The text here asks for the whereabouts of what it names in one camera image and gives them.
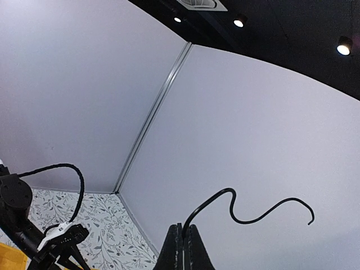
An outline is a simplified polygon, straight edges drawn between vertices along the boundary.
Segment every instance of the floral patterned floor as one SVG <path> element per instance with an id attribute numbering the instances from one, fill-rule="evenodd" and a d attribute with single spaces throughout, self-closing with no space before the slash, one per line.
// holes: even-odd
<path id="1" fill-rule="evenodd" d="M 78 196 L 71 192 L 33 190 L 29 219 L 40 230 L 67 221 Z M 156 256 L 116 195 L 85 194 L 75 223 L 89 229 L 90 235 L 78 247 L 91 268 L 129 270 L 154 267 Z M 1 230 L 0 242 L 14 246 Z"/>

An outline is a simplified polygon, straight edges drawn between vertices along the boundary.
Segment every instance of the black wire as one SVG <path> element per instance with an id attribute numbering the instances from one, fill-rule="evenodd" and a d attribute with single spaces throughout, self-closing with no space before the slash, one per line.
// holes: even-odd
<path id="1" fill-rule="evenodd" d="M 76 204 L 76 207 L 75 207 L 75 210 L 73 212 L 73 216 L 70 218 L 69 222 L 73 222 L 74 219 L 77 217 L 79 211 L 80 211 L 80 207 L 81 207 L 81 204 L 83 202 L 83 198 L 84 198 L 84 193 L 85 193 L 85 180 L 84 180 L 84 177 L 83 177 L 83 174 L 81 173 L 81 171 L 79 170 L 78 167 L 76 167 L 75 165 L 73 164 L 69 164 L 69 163 L 60 163 L 60 164 L 54 164 L 54 165 L 50 165 L 50 166 L 47 166 L 47 167 L 44 167 L 44 168 L 40 168 L 40 169 L 36 169 L 36 170 L 33 170 L 31 172 L 27 172 L 27 173 L 21 173 L 21 174 L 18 174 L 18 176 L 21 178 L 21 177 L 25 177 L 25 176 L 31 176 L 33 174 L 37 174 L 37 173 L 40 173 L 40 172 L 43 172 L 45 170 L 51 170 L 51 169 L 55 169 L 55 168 L 71 168 L 73 169 L 74 171 L 76 171 L 76 173 L 78 174 L 79 178 L 80 178 L 80 194 L 79 194 L 79 199 L 78 199 L 78 202 Z M 50 227 L 48 227 L 44 234 L 46 235 L 46 233 L 52 229 L 52 228 L 55 228 L 59 226 L 59 224 L 55 224 L 55 225 L 52 225 Z"/>
<path id="2" fill-rule="evenodd" d="M 351 23 L 350 23 L 350 38 L 352 39 L 353 38 L 353 29 L 354 29 L 354 8 L 353 8 L 353 2 L 355 2 L 356 0 L 350 0 L 350 20 L 351 20 Z"/>
<path id="3" fill-rule="evenodd" d="M 287 43 L 290 45 L 289 36 L 286 34 L 286 32 L 285 32 L 285 30 L 284 30 L 284 27 L 282 27 L 282 24 L 281 24 L 281 22 L 280 22 L 280 20 L 279 20 L 279 18 L 278 18 L 278 16 L 277 16 L 274 8 L 272 7 L 272 5 L 271 5 L 271 3 L 270 3 L 269 0 L 266 0 L 266 2 L 268 3 L 268 5 L 269 5 L 269 7 L 270 7 L 270 9 L 271 9 L 271 11 L 272 11 L 272 13 L 275 15 L 275 19 L 277 20 L 277 23 L 278 23 L 278 25 L 280 26 L 281 31 L 282 31 L 283 35 L 285 36 Z"/>
<path id="4" fill-rule="evenodd" d="M 44 231 L 44 235 L 46 236 L 47 233 L 48 233 L 48 231 L 50 231 L 51 229 L 56 228 L 56 227 L 58 227 L 58 226 L 59 226 L 59 224 L 54 224 L 54 225 L 51 225 L 51 226 L 47 227 L 47 228 L 45 229 L 45 231 Z"/>
<path id="5" fill-rule="evenodd" d="M 276 205 L 274 205 L 273 207 L 271 207 L 269 210 L 267 210 L 263 215 L 259 216 L 258 218 L 255 218 L 253 220 L 249 220 L 249 221 L 241 221 L 239 219 L 237 219 L 234 215 L 233 209 L 234 209 L 234 203 L 236 200 L 236 191 L 233 188 L 224 188 L 223 190 L 220 190 L 218 193 L 216 193 L 215 195 L 213 195 L 211 198 L 207 199 L 204 203 L 202 203 L 198 208 L 195 209 L 194 212 L 191 213 L 191 215 L 186 219 L 185 223 L 184 223 L 184 227 L 182 228 L 182 238 L 185 239 L 186 237 L 186 232 L 190 226 L 191 221 L 194 219 L 194 217 L 196 217 L 196 215 L 199 214 L 200 211 L 202 211 L 205 207 L 207 207 L 209 204 L 211 204 L 214 200 L 216 200 L 218 197 L 220 197 L 221 195 L 231 192 L 232 193 L 232 199 L 230 202 L 230 216 L 231 218 L 239 224 L 252 224 L 255 223 L 261 219 L 263 219 L 264 217 L 266 217 L 270 212 L 272 212 L 273 210 L 275 210 L 275 208 L 277 208 L 278 206 L 282 205 L 283 203 L 286 203 L 287 201 L 297 201 L 299 203 L 301 203 L 302 205 L 304 205 L 307 209 L 309 209 L 312 219 L 311 221 L 308 223 L 308 225 L 310 225 L 311 223 L 314 222 L 315 220 L 315 215 L 314 215 L 314 211 L 313 209 L 306 204 L 305 202 L 303 202 L 301 199 L 298 198 L 287 198 L 284 199 L 280 202 L 278 202 Z"/>

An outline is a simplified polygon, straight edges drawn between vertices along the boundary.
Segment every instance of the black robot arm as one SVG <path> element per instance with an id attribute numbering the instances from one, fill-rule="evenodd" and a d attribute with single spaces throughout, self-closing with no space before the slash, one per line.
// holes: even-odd
<path id="1" fill-rule="evenodd" d="M 60 269 L 55 265 L 60 257 L 58 264 L 70 270 L 80 270 L 69 260 L 72 256 L 83 269 L 90 270 L 77 248 L 77 244 L 89 234 L 81 224 L 70 223 L 65 233 L 50 239 L 39 248 L 45 235 L 28 219 L 32 198 L 29 185 L 0 164 L 0 228 L 31 259 L 28 269 Z"/>
<path id="2" fill-rule="evenodd" d="M 176 225 L 174 224 L 169 227 L 168 234 L 166 235 L 164 245 L 161 249 L 159 259 L 157 260 L 154 270 L 215 270 L 210 261 L 208 253 L 206 252 L 206 248 L 203 244 L 197 227 L 190 224 L 194 217 L 199 214 L 199 212 L 204 210 L 218 197 L 226 193 L 232 194 L 229 212 L 231 218 L 238 224 L 256 223 L 265 218 L 280 205 L 288 201 L 296 201 L 297 203 L 305 206 L 310 211 L 311 220 L 308 222 L 308 225 L 313 223 L 315 220 L 313 209 L 307 203 L 298 198 L 284 199 L 271 207 L 264 214 L 253 220 L 239 220 L 235 217 L 233 212 L 233 207 L 236 200 L 236 191 L 232 188 L 224 188 L 204 201 L 198 208 L 196 208 L 187 218 L 183 227 L 181 223 Z"/>

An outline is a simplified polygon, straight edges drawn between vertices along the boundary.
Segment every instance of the ceiling spotlight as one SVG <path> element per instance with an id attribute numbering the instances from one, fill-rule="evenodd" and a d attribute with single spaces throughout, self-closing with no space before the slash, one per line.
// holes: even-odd
<path id="1" fill-rule="evenodd" d="M 353 41 L 348 38 L 341 36 L 339 38 L 339 42 L 337 44 L 337 51 L 342 55 L 349 55 L 351 52 L 351 48 L 353 47 Z"/>
<path id="2" fill-rule="evenodd" d="M 236 18 L 234 19 L 234 24 L 237 27 L 244 27 L 247 20 L 248 20 L 248 17 L 246 17 L 244 14 L 240 13 L 240 14 L 236 15 Z"/>

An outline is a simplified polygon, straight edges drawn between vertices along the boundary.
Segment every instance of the white clamp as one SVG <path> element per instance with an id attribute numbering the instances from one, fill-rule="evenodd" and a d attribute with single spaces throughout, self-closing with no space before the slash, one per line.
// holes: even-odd
<path id="1" fill-rule="evenodd" d="M 73 225 L 72 222 L 64 222 L 59 224 L 59 226 L 53 230 L 48 236 L 46 236 L 38 246 L 38 251 L 42 250 L 42 248 L 49 242 L 51 239 L 63 235 L 71 226 Z"/>

